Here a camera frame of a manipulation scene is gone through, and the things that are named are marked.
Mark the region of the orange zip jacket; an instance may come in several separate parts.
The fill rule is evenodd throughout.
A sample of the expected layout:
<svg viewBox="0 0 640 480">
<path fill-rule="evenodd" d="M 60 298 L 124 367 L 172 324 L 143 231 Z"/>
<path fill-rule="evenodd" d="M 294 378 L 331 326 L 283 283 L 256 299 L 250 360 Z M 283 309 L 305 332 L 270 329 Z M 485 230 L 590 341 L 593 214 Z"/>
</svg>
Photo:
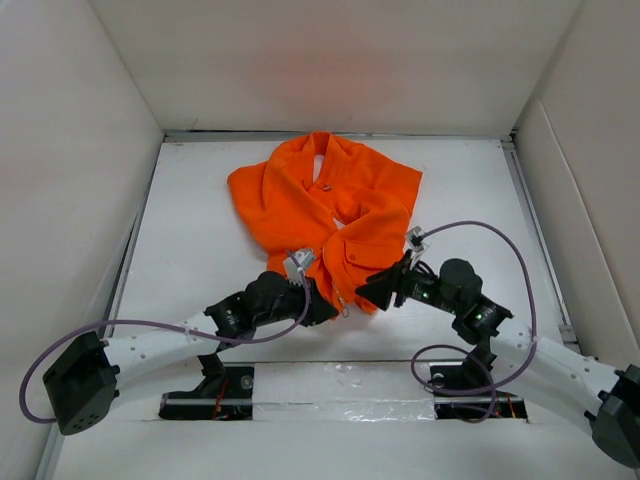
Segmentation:
<svg viewBox="0 0 640 480">
<path fill-rule="evenodd" d="M 288 251 L 311 248 L 307 274 L 322 296 L 338 311 L 342 296 L 373 314 L 355 289 L 402 258 L 421 180 L 421 171 L 362 143 L 313 132 L 235 170 L 228 185 L 268 269 L 281 273 Z"/>
</svg>

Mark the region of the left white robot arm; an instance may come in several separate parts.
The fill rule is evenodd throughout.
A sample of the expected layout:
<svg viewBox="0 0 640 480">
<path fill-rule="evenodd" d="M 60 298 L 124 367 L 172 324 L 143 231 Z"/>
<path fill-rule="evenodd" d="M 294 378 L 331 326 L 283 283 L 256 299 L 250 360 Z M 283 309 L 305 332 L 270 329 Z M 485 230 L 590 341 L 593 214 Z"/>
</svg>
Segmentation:
<svg viewBox="0 0 640 480">
<path fill-rule="evenodd" d="M 179 324 L 154 326 L 129 337 L 102 340 L 94 331 L 76 337 L 43 375 L 59 431 L 81 433 L 103 420 L 124 390 L 151 372 L 191 357 L 195 393 L 207 398 L 227 389 L 218 355 L 254 338 L 258 328 L 284 320 L 304 327 L 336 317 L 316 282 L 302 285 L 266 271 L 247 287 Z"/>
</svg>

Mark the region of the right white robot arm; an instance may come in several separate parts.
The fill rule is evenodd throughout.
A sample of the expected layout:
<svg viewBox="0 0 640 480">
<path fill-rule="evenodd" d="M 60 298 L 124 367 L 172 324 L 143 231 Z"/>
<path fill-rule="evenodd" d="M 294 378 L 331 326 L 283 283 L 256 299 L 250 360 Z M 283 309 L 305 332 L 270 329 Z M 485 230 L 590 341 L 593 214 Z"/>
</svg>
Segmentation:
<svg viewBox="0 0 640 480">
<path fill-rule="evenodd" d="M 402 260 L 370 276 L 357 294 L 382 310 L 412 299 L 453 315 L 454 331 L 473 346 L 462 381 L 483 394 L 502 391 L 550 410 L 578 426 L 617 463 L 639 467 L 639 369 L 624 370 L 584 357 L 514 319 L 482 294 L 482 280 L 461 259 L 438 274 Z"/>
</svg>

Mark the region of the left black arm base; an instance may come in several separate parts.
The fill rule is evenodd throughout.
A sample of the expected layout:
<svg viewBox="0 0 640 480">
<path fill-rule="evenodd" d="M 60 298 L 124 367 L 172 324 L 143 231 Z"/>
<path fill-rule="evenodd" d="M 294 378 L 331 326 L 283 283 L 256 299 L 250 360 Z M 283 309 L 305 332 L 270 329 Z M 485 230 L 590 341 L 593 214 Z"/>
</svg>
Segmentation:
<svg viewBox="0 0 640 480">
<path fill-rule="evenodd" d="M 225 366 L 217 354 L 198 356 L 202 379 L 191 390 L 162 395 L 158 416 L 168 421 L 249 421 L 253 419 L 255 366 Z"/>
</svg>

